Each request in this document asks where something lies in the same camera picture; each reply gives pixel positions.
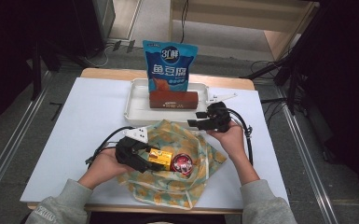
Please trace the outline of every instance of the gray sweatshirt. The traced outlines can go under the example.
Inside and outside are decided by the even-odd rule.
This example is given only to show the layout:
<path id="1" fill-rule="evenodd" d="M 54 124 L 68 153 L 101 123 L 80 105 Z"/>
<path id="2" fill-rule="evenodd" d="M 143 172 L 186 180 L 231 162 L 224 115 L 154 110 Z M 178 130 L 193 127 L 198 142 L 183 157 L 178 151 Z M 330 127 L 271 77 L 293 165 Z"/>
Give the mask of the gray sweatshirt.
<path id="1" fill-rule="evenodd" d="M 68 179 L 62 193 L 43 200 L 28 217 L 26 224 L 32 223 L 86 223 L 84 205 L 92 194 Z M 267 180 L 257 180 L 241 187 L 243 198 L 242 223 L 296 223 L 287 202 L 274 196 Z"/>

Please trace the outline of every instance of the plastic tray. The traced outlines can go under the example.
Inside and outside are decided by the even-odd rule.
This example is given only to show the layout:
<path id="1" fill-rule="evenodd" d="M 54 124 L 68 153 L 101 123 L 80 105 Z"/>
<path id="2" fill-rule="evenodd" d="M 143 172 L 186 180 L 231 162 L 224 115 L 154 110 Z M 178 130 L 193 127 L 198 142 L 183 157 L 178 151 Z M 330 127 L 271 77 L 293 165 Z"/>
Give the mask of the plastic tray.
<path id="1" fill-rule="evenodd" d="M 146 126 L 162 119 L 167 119 L 177 122 L 185 128 L 189 128 L 187 120 L 197 119 L 197 111 L 206 111 L 208 87 L 202 83 L 189 83 L 187 90 L 196 91 L 199 94 L 197 109 L 152 109 L 149 106 L 147 79 L 136 78 L 131 82 L 131 90 L 124 111 L 124 117 L 130 124 L 135 126 Z"/>

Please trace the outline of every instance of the brown package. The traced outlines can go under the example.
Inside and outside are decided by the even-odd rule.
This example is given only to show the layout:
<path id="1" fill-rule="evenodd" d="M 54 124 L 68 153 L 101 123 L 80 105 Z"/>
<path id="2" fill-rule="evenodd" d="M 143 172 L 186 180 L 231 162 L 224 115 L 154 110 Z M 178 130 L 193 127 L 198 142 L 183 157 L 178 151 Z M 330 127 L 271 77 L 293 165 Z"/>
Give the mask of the brown package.
<path id="1" fill-rule="evenodd" d="M 196 91 L 151 91 L 150 108 L 197 109 L 199 94 Z"/>

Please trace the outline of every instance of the blue package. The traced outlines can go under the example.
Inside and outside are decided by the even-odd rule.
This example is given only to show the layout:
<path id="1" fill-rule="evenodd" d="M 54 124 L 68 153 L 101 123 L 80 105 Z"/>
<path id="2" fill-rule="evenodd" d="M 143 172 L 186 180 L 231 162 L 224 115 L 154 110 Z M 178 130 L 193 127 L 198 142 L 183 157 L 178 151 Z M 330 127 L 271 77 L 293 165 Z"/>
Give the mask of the blue package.
<path id="1" fill-rule="evenodd" d="M 144 40 L 149 91 L 187 91 L 188 68 L 198 48 L 188 44 Z"/>

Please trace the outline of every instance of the person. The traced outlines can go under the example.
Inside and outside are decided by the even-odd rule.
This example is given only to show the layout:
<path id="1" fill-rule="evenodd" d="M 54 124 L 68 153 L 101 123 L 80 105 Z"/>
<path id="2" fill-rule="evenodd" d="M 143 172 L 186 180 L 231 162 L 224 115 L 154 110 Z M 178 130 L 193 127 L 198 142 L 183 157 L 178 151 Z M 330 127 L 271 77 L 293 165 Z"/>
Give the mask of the person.
<path id="1" fill-rule="evenodd" d="M 226 133 L 212 130 L 207 133 L 220 142 L 237 170 L 242 185 L 242 223 L 296 223 L 287 202 L 274 196 L 267 180 L 260 179 L 249 162 L 242 127 L 234 121 L 229 127 Z M 106 149 L 78 181 L 68 179 L 58 197 L 48 197 L 39 203 L 25 223 L 86 223 L 84 205 L 92 190 L 117 175 L 132 171 L 130 166 L 117 162 L 114 148 Z"/>

